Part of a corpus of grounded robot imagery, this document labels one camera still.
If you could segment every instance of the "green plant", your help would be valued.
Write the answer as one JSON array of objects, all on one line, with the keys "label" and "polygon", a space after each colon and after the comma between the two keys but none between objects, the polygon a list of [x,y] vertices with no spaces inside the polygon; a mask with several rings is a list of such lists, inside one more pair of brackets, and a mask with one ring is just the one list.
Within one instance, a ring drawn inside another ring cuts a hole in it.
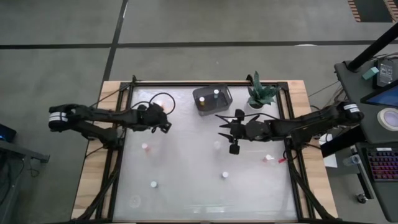
[{"label": "green plant", "polygon": [[260,77],[257,71],[254,73],[254,78],[252,80],[253,89],[248,87],[250,98],[248,103],[250,105],[271,105],[275,103],[274,96],[278,93],[279,88],[274,86],[262,87],[260,83]]}]

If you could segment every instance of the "gray container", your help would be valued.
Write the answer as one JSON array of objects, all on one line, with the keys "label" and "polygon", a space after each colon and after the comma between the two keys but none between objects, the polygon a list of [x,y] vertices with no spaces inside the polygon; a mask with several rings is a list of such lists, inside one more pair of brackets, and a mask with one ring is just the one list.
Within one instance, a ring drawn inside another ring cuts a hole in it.
[{"label": "gray container", "polygon": [[233,100],[226,84],[198,88],[192,92],[192,95],[200,116],[228,110]]}]

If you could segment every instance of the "black pole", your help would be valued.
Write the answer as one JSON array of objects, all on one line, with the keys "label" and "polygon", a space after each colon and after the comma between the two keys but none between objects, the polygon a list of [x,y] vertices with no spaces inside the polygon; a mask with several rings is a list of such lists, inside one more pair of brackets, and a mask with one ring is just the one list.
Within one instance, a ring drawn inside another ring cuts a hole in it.
[{"label": "black pole", "polygon": [[373,44],[365,49],[360,55],[358,55],[352,62],[347,66],[347,69],[354,72],[365,62],[370,60],[384,47],[389,45],[393,40],[398,37],[398,23],[395,23],[387,32],[379,37]]}]

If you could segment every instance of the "potted plant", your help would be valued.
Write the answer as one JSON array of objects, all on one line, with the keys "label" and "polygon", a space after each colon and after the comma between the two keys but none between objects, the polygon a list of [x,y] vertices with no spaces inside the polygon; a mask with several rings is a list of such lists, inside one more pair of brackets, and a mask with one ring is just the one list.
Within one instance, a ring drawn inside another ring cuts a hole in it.
[{"label": "potted plant", "polygon": [[262,87],[257,71],[254,73],[254,78],[248,75],[246,80],[249,80],[253,86],[253,89],[248,87],[250,94],[248,104],[250,107],[253,109],[261,109],[264,105],[275,103],[274,96],[278,93],[279,89],[274,86]]}]

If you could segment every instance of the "wheel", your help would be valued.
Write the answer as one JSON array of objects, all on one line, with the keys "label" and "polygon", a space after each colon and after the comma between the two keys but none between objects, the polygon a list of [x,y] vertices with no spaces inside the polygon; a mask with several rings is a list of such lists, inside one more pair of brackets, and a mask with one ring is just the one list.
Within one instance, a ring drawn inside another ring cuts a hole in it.
[{"label": "wheel", "polygon": [[356,199],[359,203],[366,203],[368,199],[366,198],[365,194],[359,194],[356,196]]}]

